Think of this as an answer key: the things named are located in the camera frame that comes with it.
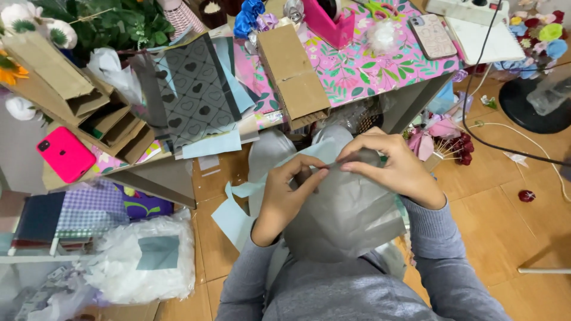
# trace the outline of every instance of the heart pattern paper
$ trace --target heart pattern paper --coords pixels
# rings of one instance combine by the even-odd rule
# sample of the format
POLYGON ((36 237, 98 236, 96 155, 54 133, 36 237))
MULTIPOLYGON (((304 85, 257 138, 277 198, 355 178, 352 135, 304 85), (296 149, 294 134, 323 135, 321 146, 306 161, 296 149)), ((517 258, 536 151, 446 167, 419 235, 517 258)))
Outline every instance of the heart pattern paper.
POLYGON ((156 77, 175 151, 241 119, 208 34, 155 58, 156 77))

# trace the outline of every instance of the table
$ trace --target table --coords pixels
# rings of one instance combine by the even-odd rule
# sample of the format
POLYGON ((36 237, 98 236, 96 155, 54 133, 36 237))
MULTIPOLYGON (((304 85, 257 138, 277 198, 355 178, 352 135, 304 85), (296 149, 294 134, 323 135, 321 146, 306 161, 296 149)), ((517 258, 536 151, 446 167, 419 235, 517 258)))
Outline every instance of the table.
MULTIPOLYGON (((47 133, 49 134, 59 126, 56 122, 51 123, 47 128, 47 133)), ((81 139, 80 141, 89 150, 93 151, 91 143, 81 139)), ((105 171, 104 168, 99 168, 97 164, 110 163, 111 161, 105 160, 103 162, 101 160, 102 156, 95 153, 98 157, 96 165, 83 174, 75 183, 88 182, 101 177, 124 186, 130 186, 148 195, 167 199, 190 208, 196 208, 194 190, 192 188, 192 159, 175 160, 171 153, 164 153, 160 150, 160 147, 159 151, 142 163, 135 165, 126 164, 113 171, 105 171)), ((48 191, 69 185, 62 181, 46 162, 43 163, 42 180, 48 191)))
MULTIPOLYGON (((394 5, 400 12, 395 23, 398 33, 398 49, 380 57, 372 55, 366 44, 365 31, 373 23, 371 14, 356 3, 345 0, 341 4, 345 13, 354 12, 355 33, 353 44, 336 50, 311 31, 303 44, 313 69, 319 76, 332 107, 342 106, 377 94, 391 92, 396 106, 384 113, 383 130, 387 133, 402 132, 422 109, 434 98, 463 64, 458 56, 428 61, 408 26, 408 18, 421 15, 410 1, 381 0, 394 5)), ((267 13, 282 17, 285 0, 271 0, 267 13)), ((255 108, 258 117, 269 115, 268 122, 260 121, 260 129, 286 122, 279 112, 277 94, 274 92, 258 55, 249 55, 243 40, 235 41, 235 64, 243 76, 242 81, 262 98, 255 108)))

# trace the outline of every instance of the scissors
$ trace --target scissors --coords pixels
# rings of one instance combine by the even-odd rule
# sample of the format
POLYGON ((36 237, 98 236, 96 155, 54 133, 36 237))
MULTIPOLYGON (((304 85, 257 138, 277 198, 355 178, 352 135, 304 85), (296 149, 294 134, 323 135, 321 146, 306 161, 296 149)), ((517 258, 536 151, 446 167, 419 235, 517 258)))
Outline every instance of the scissors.
POLYGON ((398 12, 388 3, 379 3, 374 0, 353 0, 354 2, 364 6, 371 12, 371 16, 375 21, 390 18, 392 20, 398 19, 398 12))

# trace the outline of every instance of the hand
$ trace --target hand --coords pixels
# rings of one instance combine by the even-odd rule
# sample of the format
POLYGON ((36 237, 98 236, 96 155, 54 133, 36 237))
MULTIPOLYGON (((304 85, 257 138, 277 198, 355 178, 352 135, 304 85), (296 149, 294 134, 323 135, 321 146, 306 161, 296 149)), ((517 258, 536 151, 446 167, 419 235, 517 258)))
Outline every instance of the hand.
POLYGON ((284 228, 295 218, 305 199, 327 176, 329 170, 323 168, 309 176, 297 190, 289 187, 289 182, 299 172, 310 171, 309 167, 325 167, 318 158, 299 154, 280 167, 273 168, 266 179, 264 199, 252 229, 252 241, 260 247, 269 246, 284 228))
POLYGON ((350 141, 341 150, 337 161, 363 147, 378 150, 387 156, 385 166, 378 168, 362 162, 348 162, 341 166, 341 171, 366 176, 431 210, 439 210, 446 205, 446 197, 436 180, 424 169, 401 135, 387 135, 378 127, 373 127, 350 141))

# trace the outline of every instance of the phone camera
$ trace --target phone camera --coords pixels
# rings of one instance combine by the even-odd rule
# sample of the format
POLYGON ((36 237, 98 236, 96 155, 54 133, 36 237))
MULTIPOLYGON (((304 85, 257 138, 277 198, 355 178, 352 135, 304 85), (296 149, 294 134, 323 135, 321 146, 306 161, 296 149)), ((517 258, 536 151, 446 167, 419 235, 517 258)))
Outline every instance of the phone camera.
POLYGON ((48 142, 48 141, 43 141, 38 145, 38 149, 40 151, 45 151, 45 150, 47 150, 48 147, 50 147, 50 142, 48 142))

